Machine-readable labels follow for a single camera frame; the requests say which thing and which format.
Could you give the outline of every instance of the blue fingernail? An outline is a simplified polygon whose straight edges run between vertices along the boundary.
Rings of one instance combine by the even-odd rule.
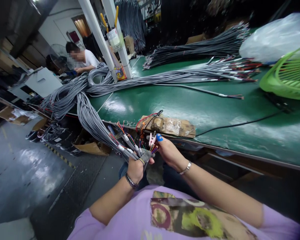
[[[157,134],[157,141],[158,142],[161,142],[161,141],[163,141],[163,138],[162,138],[162,136],[161,136],[161,134]]]

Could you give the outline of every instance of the green workbench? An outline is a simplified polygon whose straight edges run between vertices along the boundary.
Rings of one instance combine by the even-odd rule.
[[[148,76],[171,70],[196,68],[206,60],[167,64],[142,70],[144,57],[130,61],[133,77]],[[268,69],[255,76],[261,79]],[[142,115],[163,110],[163,115],[189,120],[196,133],[205,130],[256,120],[278,109],[263,97],[256,83],[208,82],[190,84],[214,92],[242,94],[244,100],[221,98],[180,87],[141,86],[90,98],[91,104],[105,122],[118,120],[134,127]],[[226,149],[252,159],[300,169],[300,101],[286,99],[294,110],[243,126],[217,129],[193,140],[214,149]]]

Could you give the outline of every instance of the silver bracelet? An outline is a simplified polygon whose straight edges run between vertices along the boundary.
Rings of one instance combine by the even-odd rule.
[[[125,174],[125,177],[126,177],[126,180],[128,181],[128,183],[130,184],[130,186],[133,188],[133,189],[136,189],[139,184],[135,184],[131,179],[130,177],[128,176],[128,174],[126,173]]]
[[[188,172],[188,171],[190,170],[191,164],[192,164],[192,162],[189,161],[188,166],[186,167],[186,169],[183,170],[183,171],[182,171],[181,173],[179,173],[179,174],[182,175],[182,174]]]

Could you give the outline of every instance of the plastic bag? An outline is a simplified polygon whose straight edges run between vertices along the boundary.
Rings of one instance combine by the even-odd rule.
[[[272,64],[282,56],[300,48],[300,13],[275,20],[251,34],[241,45],[243,58]]]
[[[32,119],[35,119],[35,118],[39,117],[39,115],[34,113],[34,112],[24,111],[24,110],[21,110],[19,108],[15,108],[11,113],[16,116],[16,118],[14,118],[14,119],[11,118],[10,119],[12,121],[17,119],[20,116],[27,116],[29,118],[29,120],[32,120]]]

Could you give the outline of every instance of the pink t-shirt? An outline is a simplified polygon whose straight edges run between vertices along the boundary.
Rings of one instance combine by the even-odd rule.
[[[300,225],[291,219],[266,205],[263,217],[257,229],[185,193],[150,185],[136,192],[107,226],[85,210],[68,239],[300,239]]]

